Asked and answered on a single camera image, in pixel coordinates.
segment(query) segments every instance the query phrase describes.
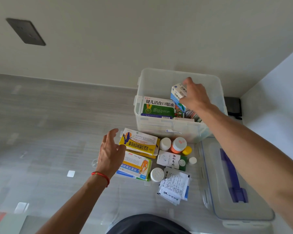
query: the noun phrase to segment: yellow bottle cap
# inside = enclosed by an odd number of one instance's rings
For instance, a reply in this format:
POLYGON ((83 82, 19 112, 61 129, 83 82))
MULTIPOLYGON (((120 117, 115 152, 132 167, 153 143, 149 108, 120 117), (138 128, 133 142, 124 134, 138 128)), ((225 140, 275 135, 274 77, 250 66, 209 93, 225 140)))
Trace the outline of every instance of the yellow bottle cap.
POLYGON ((190 146, 187 146, 187 147, 182 151, 182 153, 183 153, 185 156, 189 155, 191 152, 192 152, 192 149, 191 149, 190 146))

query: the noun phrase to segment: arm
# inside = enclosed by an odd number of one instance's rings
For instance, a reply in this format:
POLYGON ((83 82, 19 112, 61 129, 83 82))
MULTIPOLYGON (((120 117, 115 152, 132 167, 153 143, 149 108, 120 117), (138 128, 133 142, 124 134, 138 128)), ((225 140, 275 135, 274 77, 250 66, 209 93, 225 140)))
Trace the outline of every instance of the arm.
POLYGON ((241 176, 293 228, 293 160, 210 103, 205 88, 184 81, 187 97, 180 102, 209 127, 241 176))
MULTIPOLYGON (((103 137, 98 158, 97 172, 109 179, 119 169, 125 157, 125 145, 116 145, 114 137, 118 129, 113 129, 103 137)), ((96 201, 107 185, 100 175, 92 175, 86 183, 39 229, 36 234, 75 234, 82 230, 96 201)))

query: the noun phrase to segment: blue handle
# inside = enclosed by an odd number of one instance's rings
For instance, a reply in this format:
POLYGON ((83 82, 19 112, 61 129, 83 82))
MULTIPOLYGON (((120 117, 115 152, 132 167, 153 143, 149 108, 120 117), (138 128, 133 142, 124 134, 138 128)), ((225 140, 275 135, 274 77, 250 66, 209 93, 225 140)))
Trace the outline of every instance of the blue handle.
POLYGON ((239 201, 243 201, 244 203, 248 203, 247 193, 244 188, 240 187, 238 174, 236 168, 234 167, 233 163, 231 162, 230 158, 227 156, 223 149, 220 149, 220 156, 223 161, 226 162, 228 167, 228 172, 230 175, 230 180, 232 187, 229 188, 229 192, 234 203, 239 201))

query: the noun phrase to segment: red string bracelet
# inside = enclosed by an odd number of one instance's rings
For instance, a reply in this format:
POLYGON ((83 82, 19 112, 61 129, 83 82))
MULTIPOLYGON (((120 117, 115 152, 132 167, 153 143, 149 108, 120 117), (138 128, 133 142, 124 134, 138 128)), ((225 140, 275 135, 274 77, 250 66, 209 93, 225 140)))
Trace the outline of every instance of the red string bracelet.
POLYGON ((94 175, 94 174, 98 174, 98 175, 104 177, 104 178, 107 180, 107 186, 110 184, 110 179, 109 179, 106 175, 104 175, 104 174, 102 174, 102 173, 98 173, 98 172, 93 172, 93 173, 91 173, 91 175, 94 175))

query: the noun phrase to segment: left hand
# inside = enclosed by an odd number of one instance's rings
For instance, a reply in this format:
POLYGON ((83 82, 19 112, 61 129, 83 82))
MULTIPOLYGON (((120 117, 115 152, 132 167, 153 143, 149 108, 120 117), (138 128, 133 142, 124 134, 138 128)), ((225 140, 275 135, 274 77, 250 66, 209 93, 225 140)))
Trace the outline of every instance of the left hand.
POLYGON ((118 145, 114 143, 114 137, 117 132, 118 129, 115 128, 110 130, 108 134, 103 137, 96 170, 110 179, 117 172, 124 161, 126 151, 125 145, 118 145))

